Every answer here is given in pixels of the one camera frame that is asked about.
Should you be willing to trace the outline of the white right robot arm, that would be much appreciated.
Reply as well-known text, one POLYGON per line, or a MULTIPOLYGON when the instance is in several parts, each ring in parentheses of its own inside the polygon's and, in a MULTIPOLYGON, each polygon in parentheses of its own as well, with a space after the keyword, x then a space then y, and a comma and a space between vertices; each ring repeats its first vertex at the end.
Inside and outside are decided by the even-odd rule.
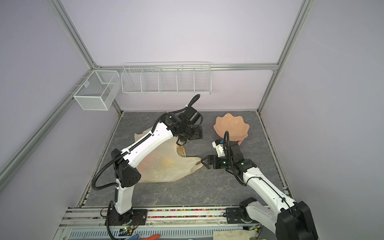
POLYGON ((251 187, 266 203, 248 198, 239 205, 240 219, 256 221, 274 232, 278 240, 317 240, 319 238, 309 206, 279 190, 250 159, 244 158, 237 142, 216 140, 216 155, 201 160, 207 169, 224 169, 244 187, 251 187))

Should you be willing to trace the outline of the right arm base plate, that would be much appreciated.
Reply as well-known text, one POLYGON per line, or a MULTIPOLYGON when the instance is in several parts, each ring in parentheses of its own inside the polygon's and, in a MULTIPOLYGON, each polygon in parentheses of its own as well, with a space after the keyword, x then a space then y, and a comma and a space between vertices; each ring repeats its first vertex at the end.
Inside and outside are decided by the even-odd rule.
POLYGON ((226 218, 228 224, 258 224, 259 222, 252 220, 243 207, 226 208, 223 217, 226 218))

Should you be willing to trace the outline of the cream plastic bag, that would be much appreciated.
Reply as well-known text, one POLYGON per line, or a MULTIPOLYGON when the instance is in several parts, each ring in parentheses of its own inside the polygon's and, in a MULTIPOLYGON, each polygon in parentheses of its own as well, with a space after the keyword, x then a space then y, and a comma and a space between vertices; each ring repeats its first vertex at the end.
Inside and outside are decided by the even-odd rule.
POLYGON ((140 173, 140 183, 175 182, 203 166, 201 158, 187 157, 184 147, 177 144, 178 138, 164 128, 154 133, 148 129, 135 139, 125 159, 140 173))

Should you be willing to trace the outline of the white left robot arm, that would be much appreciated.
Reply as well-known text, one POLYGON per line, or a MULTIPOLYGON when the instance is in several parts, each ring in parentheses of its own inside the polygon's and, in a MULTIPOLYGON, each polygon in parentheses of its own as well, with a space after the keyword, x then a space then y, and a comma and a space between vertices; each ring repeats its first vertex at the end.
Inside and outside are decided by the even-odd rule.
POLYGON ((133 191, 141 179, 137 166, 162 143, 176 137, 185 144, 187 141, 203 138, 203 130, 197 121, 202 122, 202 115, 189 106, 175 112, 165 112, 158 117, 152 129, 138 141, 121 150, 115 163, 116 191, 113 214, 117 215, 120 225, 130 223, 133 214, 133 191))

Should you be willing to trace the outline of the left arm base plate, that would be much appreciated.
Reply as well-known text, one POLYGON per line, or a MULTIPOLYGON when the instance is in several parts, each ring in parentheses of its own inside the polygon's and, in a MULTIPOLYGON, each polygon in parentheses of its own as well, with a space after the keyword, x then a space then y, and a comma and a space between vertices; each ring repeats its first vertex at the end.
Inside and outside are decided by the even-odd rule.
POLYGON ((142 226, 146 224, 147 209, 131 209, 120 215, 115 208, 107 212, 106 221, 110 226, 142 226))

